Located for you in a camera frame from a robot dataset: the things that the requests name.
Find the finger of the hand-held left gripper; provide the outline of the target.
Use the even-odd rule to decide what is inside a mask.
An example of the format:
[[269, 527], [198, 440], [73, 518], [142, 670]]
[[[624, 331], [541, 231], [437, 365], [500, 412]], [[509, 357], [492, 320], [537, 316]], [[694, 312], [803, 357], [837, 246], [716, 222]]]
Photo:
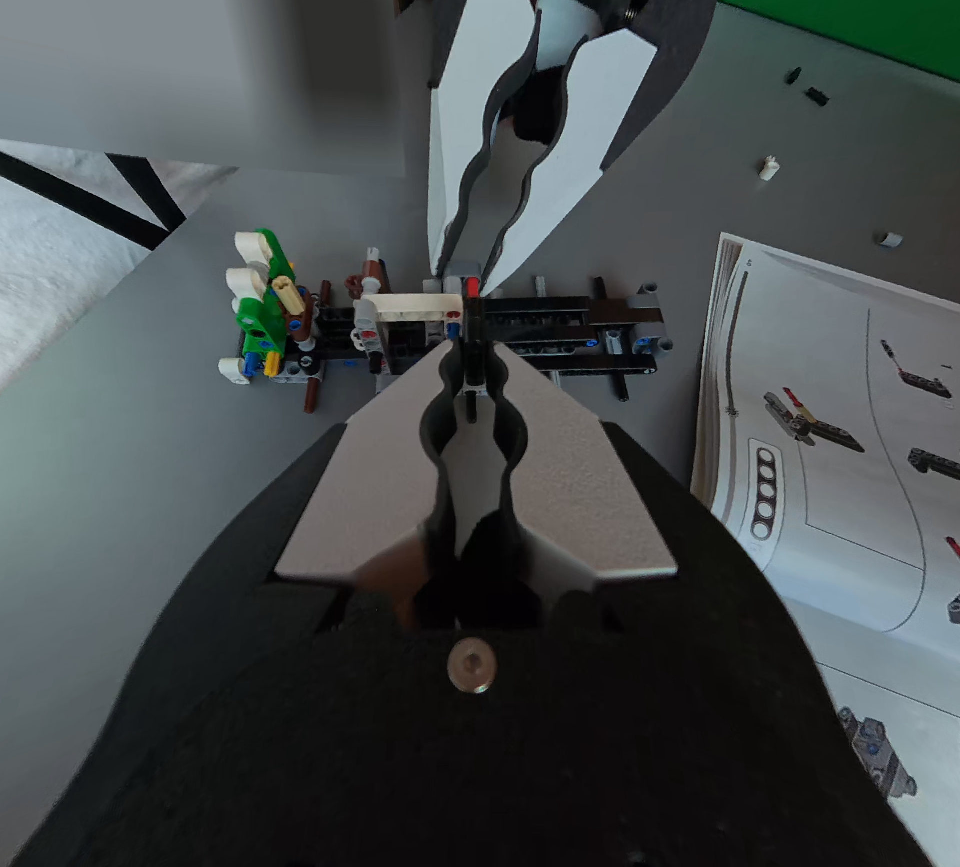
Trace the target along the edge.
[[601, 179], [657, 52], [628, 29], [578, 44], [562, 76], [558, 131], [523, 178], [519, 207], [486, 264], [483, 295], [516, 273]]
[[447, 271], [469, 220], [501, 111], [533, 72], [541, 20], [530, 0], [465, 0], [431, 91], [427, 239], [435, 277]]

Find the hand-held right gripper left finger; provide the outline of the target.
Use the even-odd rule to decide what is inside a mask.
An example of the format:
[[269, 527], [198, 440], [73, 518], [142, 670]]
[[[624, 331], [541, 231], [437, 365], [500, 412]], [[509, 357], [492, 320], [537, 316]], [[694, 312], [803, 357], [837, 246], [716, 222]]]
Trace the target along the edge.
[[457, 430], [460, 348], [445, 341], [346, 423], [274, 567], [285, 581], [385, 598], [405, 628], [417, 598], [455, 561], [442, 455]]

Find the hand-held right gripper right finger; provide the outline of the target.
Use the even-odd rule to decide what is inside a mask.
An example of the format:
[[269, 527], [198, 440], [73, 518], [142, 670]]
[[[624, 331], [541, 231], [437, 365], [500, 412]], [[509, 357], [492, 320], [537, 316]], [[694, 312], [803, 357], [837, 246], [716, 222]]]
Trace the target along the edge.
[[459, 405], [459, 549], [498, 512], [510, 576], [551, 610], [571, 592], [674, 577], [667, 546], [603, 425], [505, 345], [478, 419]]

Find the black lego piece with red axle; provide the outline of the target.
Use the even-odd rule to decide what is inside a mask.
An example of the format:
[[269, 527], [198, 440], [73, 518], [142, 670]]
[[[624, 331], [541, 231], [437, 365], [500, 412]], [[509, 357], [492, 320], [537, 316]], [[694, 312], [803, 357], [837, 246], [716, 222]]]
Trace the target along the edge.
[[466, 422], [469, 425], [475, 425], [478, 419], [479, 400], [489, 397], [486, 368], [488, 354], [486, 316], [479, 277], [466, 277], [462, 287], [462, 395]]

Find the multicoloured lego model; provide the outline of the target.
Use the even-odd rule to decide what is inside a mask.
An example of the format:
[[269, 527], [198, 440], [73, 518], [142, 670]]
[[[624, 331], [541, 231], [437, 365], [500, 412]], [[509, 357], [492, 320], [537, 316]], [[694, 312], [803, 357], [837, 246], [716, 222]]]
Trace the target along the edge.
[[[234, 245], [243, 260], [225, 281], [238, 330], [232, 356], [218, 373], [250, 386], [258, 378], [306, 389], [304, 412], [315, 411], [320, 388], [334, 363], [366, 361], [384, 390], [446, 341], [461, 346], [463, 284], [479, 267], [452, 263], [441, 278], [426, 279], [420, 293], [393, 291], [379, 250], [366, 250], [361, 270], [344, 282], [350, 302], [333, 303], [332, 285], [310, 290], [268, 228], [238, 231]], [[627, 402], [627, 378], [658, 370], [658, 358], [674, 349], [654, 283], [630, 297], [613, 297], [600, 276], [586, 297], [550, 297], [546, 280], [534, 278], [534, 295], [484, 300], [486, 344], [499, 343], [530, 363], [556, 386], [563, 378], [607, 379]]]

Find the lego instruction booklet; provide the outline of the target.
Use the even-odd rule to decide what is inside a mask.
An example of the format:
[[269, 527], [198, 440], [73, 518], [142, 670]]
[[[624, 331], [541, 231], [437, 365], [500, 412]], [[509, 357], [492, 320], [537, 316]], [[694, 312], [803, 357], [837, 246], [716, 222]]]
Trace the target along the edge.
[[959, 857], [958, 360], [957, 304], [721, 236], [691, 490], [937, 865]]

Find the white garment with black stripes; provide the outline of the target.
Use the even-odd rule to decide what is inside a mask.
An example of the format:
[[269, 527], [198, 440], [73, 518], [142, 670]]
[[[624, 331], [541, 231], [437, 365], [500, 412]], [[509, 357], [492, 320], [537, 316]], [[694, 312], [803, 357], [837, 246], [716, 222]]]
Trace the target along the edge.
[[196, 213], [234, 167], [1, 141], [1, 385], [7, 388]]

